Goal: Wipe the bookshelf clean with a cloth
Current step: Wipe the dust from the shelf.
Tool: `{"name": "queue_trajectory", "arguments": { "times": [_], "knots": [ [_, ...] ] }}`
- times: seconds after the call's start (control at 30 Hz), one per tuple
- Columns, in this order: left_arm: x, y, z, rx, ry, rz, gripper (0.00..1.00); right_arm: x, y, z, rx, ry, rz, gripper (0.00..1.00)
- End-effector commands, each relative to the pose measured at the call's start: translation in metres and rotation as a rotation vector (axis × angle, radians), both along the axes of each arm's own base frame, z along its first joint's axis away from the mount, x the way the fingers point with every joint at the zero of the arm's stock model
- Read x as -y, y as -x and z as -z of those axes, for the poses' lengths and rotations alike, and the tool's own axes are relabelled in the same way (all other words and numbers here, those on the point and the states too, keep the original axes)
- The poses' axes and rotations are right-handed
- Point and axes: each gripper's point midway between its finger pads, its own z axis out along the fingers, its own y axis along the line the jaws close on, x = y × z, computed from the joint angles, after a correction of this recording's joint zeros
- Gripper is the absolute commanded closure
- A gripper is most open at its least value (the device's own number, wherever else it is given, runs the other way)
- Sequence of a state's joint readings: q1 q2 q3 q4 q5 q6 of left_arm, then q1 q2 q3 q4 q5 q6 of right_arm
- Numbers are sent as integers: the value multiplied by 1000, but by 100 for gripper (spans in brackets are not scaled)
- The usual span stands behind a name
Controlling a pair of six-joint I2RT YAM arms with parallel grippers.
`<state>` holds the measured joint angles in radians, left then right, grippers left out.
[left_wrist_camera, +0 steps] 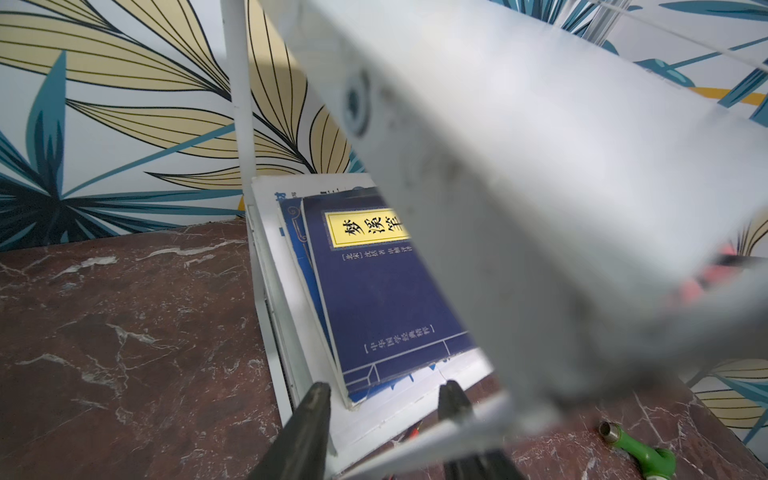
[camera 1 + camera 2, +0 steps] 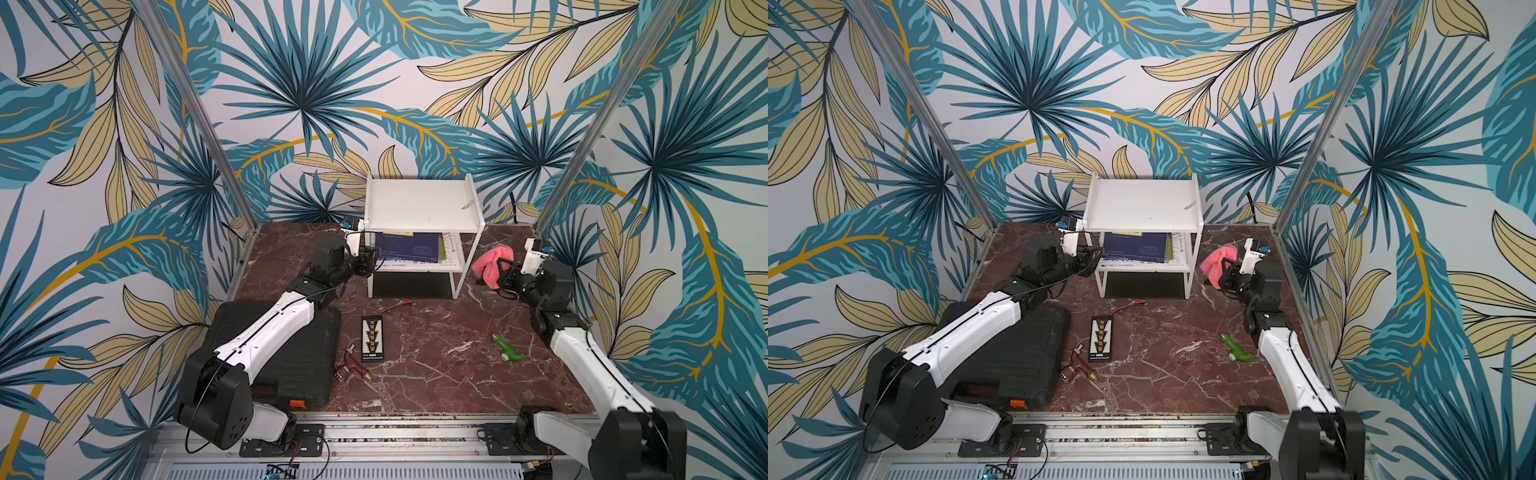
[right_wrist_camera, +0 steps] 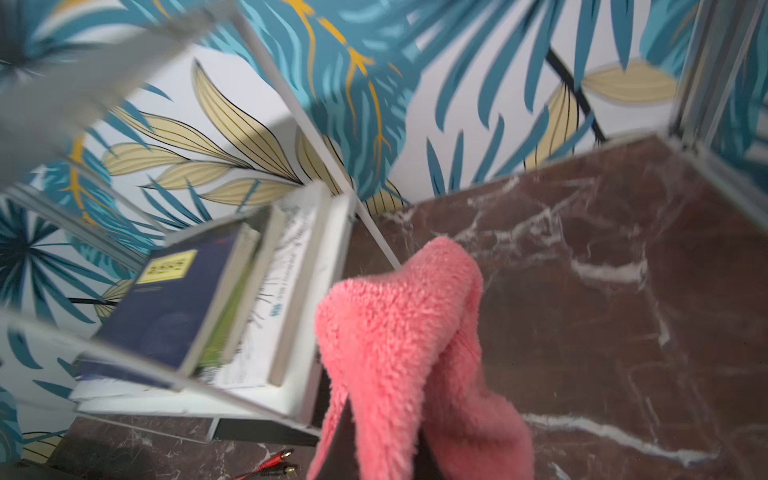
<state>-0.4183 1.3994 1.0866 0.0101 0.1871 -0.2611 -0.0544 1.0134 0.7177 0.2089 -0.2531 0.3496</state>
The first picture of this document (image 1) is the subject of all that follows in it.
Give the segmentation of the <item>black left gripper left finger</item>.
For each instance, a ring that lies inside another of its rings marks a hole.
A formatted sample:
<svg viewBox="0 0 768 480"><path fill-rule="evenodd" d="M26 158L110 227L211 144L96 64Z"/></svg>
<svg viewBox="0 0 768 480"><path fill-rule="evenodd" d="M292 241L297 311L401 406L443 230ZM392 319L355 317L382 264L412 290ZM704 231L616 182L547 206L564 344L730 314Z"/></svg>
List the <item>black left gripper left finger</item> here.
<svg viewBox="0 0 768 480"><path fill-rule="evenodd" d="M331 388L314 383L247 479L323 479L331 420Z"/></svg>

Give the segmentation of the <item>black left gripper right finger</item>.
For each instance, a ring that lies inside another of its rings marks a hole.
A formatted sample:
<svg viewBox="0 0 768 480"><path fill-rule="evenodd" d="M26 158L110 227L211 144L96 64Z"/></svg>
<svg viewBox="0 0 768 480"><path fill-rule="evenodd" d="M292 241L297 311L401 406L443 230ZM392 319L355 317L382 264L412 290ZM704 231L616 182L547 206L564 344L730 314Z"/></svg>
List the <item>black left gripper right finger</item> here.
<svg viewBox="0 0 768 480"><path fill-rule="evenodd" d="M467 451L453 454L443 462L446 479L515 479L525 476L500 448L485 445L473 423L473 405L454 380L439 389L438 420L457 428L458 444Z"/></svg>

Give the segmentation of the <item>pink fluffy cloth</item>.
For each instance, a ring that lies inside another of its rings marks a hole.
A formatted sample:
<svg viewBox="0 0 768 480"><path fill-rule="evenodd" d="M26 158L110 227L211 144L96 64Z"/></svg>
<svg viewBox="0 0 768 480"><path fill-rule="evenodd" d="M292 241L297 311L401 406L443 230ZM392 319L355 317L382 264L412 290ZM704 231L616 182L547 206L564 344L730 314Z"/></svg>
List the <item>pink fluffy cloth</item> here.
<svg viewBox="0 0 768 480"><path fill-rule="evenodd" d="M710 287L728 282L737 277L742 270L733 266L711 265L699 274L686 280L674 299L680 303L689 303L703 295Z"/></svg>

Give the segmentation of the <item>white two-tier bookshelf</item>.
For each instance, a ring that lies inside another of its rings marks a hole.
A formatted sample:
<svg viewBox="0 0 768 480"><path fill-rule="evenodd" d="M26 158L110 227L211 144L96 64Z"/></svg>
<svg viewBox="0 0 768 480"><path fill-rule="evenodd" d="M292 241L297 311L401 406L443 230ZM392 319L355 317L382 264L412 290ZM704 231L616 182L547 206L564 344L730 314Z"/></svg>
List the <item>white two-tier bookshelf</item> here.
<svg viewBox="0 0 768 480"><path fill-rule="evenodd" d="M767 204L767 131L485 1L265 1L503 391L499 448L679 367L767 352L767 266L671 302ZM438 423L351 470L466 452Z"/></svg>

